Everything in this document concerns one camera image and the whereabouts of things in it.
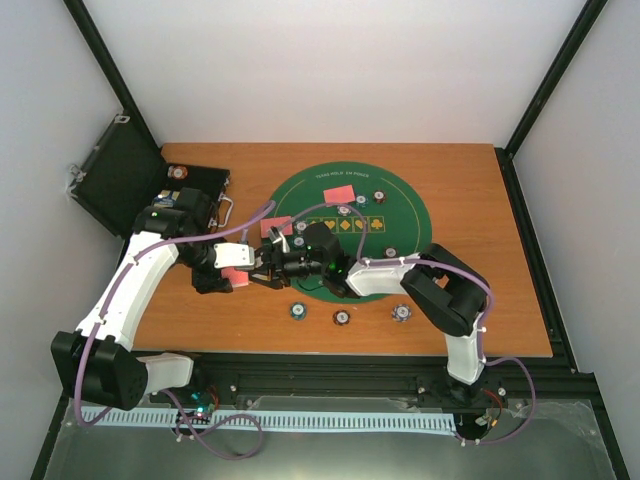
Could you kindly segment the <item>red playing card deck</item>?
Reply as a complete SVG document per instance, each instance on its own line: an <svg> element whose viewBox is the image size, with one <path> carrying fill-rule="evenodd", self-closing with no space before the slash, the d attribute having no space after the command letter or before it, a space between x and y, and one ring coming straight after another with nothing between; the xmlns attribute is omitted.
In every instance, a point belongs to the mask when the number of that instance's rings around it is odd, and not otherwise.
<svg viewBox="0 0 640 480"><path fill-rule="evenodd" d="M233 289L246 287L250 283L247 271L238 270L232 267L224 268L221 271L221 276L223 279L229 281Z"/></svg>

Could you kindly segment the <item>single red playing card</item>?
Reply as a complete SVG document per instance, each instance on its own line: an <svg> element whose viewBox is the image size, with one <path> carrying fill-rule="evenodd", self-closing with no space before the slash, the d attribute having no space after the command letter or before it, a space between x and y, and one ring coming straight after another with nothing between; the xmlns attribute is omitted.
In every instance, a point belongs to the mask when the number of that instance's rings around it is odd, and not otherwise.
<svg viewBox="0 0 640 480"><path fill-rule="evenodd" d="M290 223L290 216L281 216L281 217L272 217L272 218L264 218L259 222L260 226L260 237L262 239L267 239L269 237L269 233L272 228L279 229L282 226L284 228L284 235L289 236L293 234L293 227Z"/></svg>

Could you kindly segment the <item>blue 50 chip stack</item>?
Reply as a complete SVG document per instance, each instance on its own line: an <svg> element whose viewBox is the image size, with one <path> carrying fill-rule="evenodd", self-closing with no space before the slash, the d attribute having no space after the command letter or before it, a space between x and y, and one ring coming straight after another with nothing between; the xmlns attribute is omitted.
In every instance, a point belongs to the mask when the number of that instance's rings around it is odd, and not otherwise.
<svg viewBox="0 0 640 480"><path fill-rule="evenodd" d="M290 305L289 314L296 321L303 320L307 316L307 307L303 302L294 302Z"/></svg>

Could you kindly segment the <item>brown 100 chip stack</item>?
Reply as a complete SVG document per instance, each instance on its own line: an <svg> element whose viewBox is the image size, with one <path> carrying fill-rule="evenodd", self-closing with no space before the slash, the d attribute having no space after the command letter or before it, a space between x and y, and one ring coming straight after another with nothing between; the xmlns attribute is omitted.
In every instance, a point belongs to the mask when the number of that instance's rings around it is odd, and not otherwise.
<svg viewBox="0 0 640 480"><path fill-rule="evenodd" d="M337 310L333 314L333 322L335 325L344 326L350 323L351 315L346 310Z"/></svg>

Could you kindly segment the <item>red card seat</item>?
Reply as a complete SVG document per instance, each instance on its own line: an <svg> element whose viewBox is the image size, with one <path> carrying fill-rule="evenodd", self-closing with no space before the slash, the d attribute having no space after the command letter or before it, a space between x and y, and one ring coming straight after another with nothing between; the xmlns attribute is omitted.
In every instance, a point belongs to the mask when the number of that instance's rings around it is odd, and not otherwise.
<svg viewBox="0 0 640 480"><path fill-rule="evenodd" d="M344 185L324 190L323 198L326 203L351 203L356 195L352 185Z"/></svg>

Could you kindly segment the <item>purple white chip stack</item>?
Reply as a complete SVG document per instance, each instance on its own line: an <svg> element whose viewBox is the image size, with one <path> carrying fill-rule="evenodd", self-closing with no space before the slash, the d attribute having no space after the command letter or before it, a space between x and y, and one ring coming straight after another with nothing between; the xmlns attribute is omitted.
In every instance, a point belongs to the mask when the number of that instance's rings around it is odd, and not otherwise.
<svg viewBox="0 0 640 480"><path fill-rule="evenodd" d="M398 304L393 307L391 317L394 321L403 323L412 316L412 310L407 304Z"/></svg>

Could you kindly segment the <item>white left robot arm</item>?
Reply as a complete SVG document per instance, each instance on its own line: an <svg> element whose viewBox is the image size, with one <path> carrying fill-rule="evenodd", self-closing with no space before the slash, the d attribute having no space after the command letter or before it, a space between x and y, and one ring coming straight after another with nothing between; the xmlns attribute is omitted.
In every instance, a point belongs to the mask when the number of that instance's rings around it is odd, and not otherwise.
<svg viewBox="0 0 640 480"><path fill-rule="evenodd" d="M212 232L214 201L183 188L164 192L136 217L127 250L104 293L72 332L58 332L51 353L74 407L85 402L131 410L148 394L172 389L186 402L201 400L208 378L188 354L138 357L133 343L140 321L165 274L190 268L200 293L231 291L226 268L255 265L252 247Z"/></svg>

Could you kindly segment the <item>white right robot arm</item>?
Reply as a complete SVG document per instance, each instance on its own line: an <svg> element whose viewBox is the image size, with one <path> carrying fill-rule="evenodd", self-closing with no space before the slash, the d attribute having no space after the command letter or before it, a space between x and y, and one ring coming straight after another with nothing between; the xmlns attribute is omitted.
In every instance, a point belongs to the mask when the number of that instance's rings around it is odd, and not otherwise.
<svg viewBox="0 0 640 480"><path fill-rule="evenodd" d="M322 223L307 226L303 245L294 249L275 227L269 237L253 254L252 281L282 289L315 276L337 298L406 295L445 336L447 377L440 394L466 406L479 394L486 364L484 322L494 296L486 280L451 252L433 243L404 257L365 258L362 245L348 253Z"/></svg>

